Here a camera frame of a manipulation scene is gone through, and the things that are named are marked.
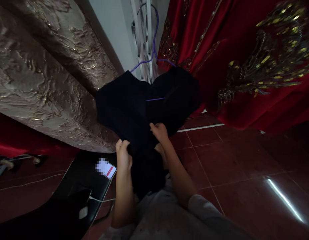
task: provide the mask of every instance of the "clothes hanger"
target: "clothes hanger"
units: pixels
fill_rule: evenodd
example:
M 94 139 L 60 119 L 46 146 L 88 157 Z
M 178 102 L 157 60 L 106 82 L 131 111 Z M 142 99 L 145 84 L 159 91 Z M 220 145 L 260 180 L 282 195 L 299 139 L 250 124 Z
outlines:
M 144 5 L 146 5 L 146 3 L 141 4 L 139 10 L 137 11 L 137 15 L 139 14 L 141 7 L 143 7 Z M 140 66 L 141 64 L 143 64 L 143 63 L 151 62 L 151 61 L 153 60 L 153 58 L 154 58 L 154 55 L 155 55 L 155 58 L 156 58 L 157 61 L 165 61 L 165 62 L 168 62 L 169 64 L 171 64 L 172 66 L 176 67 L 176 65 L 175 65 L 173 62 L 171 62 L 171 61 L 169 61 L 169 60 L 167 60 L 167 59 L 158 59 L 157 52 L 156 52 L 156 50 L 155 50 L 155 36 L 157 35 L 157 30 L 158 30 L 158 25 L 159 25 L 159 14 L 158 14 L 158 10 L 155 8 L 155 6 L 152 5 L 152 4 L 151 4 L 151 6 L 154 8 L 154 10 L 155 10 L 155 15 L 156 15 L 156 18 L 157 18 L 157 24 L 156 24 L 155 31 L 154 31 L 154 40 L 153 40 L 153 43 L 152 43 L 152 55 L 151 55 L 151 59 L 148 60 L 148 61 L 142 61 L 142 62 L 140 62 L 140 63 L 139 63 L 137 66 L 135 66 L 130 72 L 133 72 L 137 67 L 139 67 L 139 66 Z M 163 97 L 163 98 L 149 99 L 149 100 L 146 100 L 146 102 L 155 101 L 155 100 L 161 100 L 161 99 L 165 99 L 165 98 Z

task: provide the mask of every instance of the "person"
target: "person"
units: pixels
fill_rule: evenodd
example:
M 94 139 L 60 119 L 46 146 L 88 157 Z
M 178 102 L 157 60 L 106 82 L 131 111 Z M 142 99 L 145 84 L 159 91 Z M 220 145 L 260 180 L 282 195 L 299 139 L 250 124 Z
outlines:
M 130 144 L 116 144 L 118 170 L 111 227 L 100 239 L 252 239 L 198 194 L 170 142 L 164 124 L 150 123 L 159 141 L 156 150 L 169 169 L 165 187 L 147 194 L 137 205 L 131 180 Z

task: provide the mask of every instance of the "white cable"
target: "white cable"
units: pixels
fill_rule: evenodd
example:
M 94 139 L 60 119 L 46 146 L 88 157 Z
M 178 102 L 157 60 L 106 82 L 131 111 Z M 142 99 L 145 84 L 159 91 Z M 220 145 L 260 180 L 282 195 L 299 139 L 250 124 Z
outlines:
M 101 200 L 96 199 L 96 198 L 94 198 L 94 197 L 92 197 L 92 196 L 90 196 L 90 197 L 89 197 L 89 199 L 96 200 L 96 201 L 98 201 L 98 202 L 109 202 L 109 201 L 115 200 L 115 198 L 113 198 L 113 199 L 109 199 L 109 200 L 103 200 L 103 201 L 101 201 Z
M 10 189 L 10 188 L 15 188 L 15 187 L 22 187 L 22 186 L 26 186 L 28 184 L 32 184 L 32 183 L 36 183 L 36 182 L 41 182 L 41 181 L 44 181 L 48 178 L 52 178 L 52 177 L 56 177 L 56 176 L 60 176 L 60 175 L 64 175 L 65 173 L 60 173 L 60 174 L 56 174 L 56 175 L 53 175 L 53 176 L 50 176 L 50 177 L 47 177 L 47 178 L 44 178 L 44 179 L 41 179 L 39 181 L 35 181 L 35 182 L 30 182 L 30 183 L 26 183 L 26 184 L 23 184 L 23 185 L 17 185 L 17 186 L 12 186 L 12 187 L 8 187 L 8 188 L 3 188 L 3 189 L 0 189 L 0 191 L 2 190 L 6 190 L 6 189 Z

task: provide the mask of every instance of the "gold embroidered fabric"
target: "gold embroidered fabric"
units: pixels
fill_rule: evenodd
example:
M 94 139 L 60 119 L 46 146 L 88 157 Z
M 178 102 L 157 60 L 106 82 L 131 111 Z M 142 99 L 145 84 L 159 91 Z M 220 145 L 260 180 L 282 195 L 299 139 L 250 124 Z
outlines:
M 83 33 L 72 29 L 84 39 Z M 73 40 L 77 45 L 79 38 Z M 115 152 L 118 137 L 97 122 L 93 96 L 1 6 L 0 112 L 71 146 Z
M 203 34 L 200 36 L 199 42 L 196 46 L 196 49 L 194 50 L 194 56 L 192 58 L 188 57 L 186 58 L 184 61 L 182 61 L 180 64 L 178 64 L 179 67 L 184 68 L 186 71 L 190 71 L 191 69 L 191 65 L 192 65 L 192 61 L 195 58 L 197 51 L 211 25 L 211 22 L 213 21 L 220 5 L 222 3 L 222 0 L 217 0 L 216 5 L 214 7 L 213 12 L 211 13 L 211 16 L 209 18 L 209 21 L 203 31 Z M 188 8 L 190 6 L 190 0 L 184 0 L 183 2 L 183 16 L 186 17 L 186 13 L 188 11 Z M 161 55 L 173 62 L 174 64 L 177 64 L 178 61 L 178 57 L 179 57 L 179 43 L 174 43 L 173 40 L 170 37 L 170 32 L 171 32 L 171 23 L 169 21 L 168 18 L 166 18 L 165 23 L 164 23 L 164 29 L 163 29 L 163 34 L 162 34 L 162 38 L 161 38 L 161 42 L 160 42 L 160 52 Z M 216 42 L 215 44 L 213 44 L 213 46 L 207 51 L 207 53 L 205 54 L 204 58 L 200 61 L 199 65 L 196 67 L 196 69 L 194 70 L 194 72 L 192 73 L 192 75 L 196 75 L 198 73 L 198 71 L 201 69 L 201 67 L 204 65 L 204 63 L 207 61 L 207 59 L 212 55 L 212 53 L 217 49 L 218 45 L 219 45 L 219 41 Z
M 0 0 L 91 94 L 118 74 L 74 0 Z
M 309 14 L 301 2 L 283 2 L 257 24 L 257 45 L 240 66 L 229 64 L 227 87 L 219 91 L 220 105 L 235 92 L 269 94 L 264 89 L 293 86 L 309 73 Z
M 178 61 L 179 55 L 179 43 L 174 43 L 170 37 L 171 23 L 168 18 L 166 18 L 163 27 L 163 33 L 160 41 L 160 53 L 164 59 L 167 59 L 174 64 Z

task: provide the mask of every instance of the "wrist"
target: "wrist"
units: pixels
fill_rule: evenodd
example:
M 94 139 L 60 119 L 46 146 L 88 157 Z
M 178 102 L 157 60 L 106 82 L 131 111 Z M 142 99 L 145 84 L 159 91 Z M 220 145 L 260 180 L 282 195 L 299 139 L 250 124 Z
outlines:
M 117 172 L 116 192 L 123 193 L 132 188 L 132 179 L 130 172 Z
M 131 177 L 131 171 L 128 168 L 118 168 L 117 170 L 117 179 L 118 178 L 122 178 L 122 179 L 126 179 Z
M 162 146 L 166 146 L 166 145 L 169 145 L 171 142 L 170 142 L 170 139 L 168 138 L 168 137 L 166 137 L 166 138 L 164 138 L 164 139 L 162 139 L 161 141 L 160 141 L 160 144 L 162 145 Z
M 128 174 L 131 171 L 131 166 L 117 163 L 117 172 Z

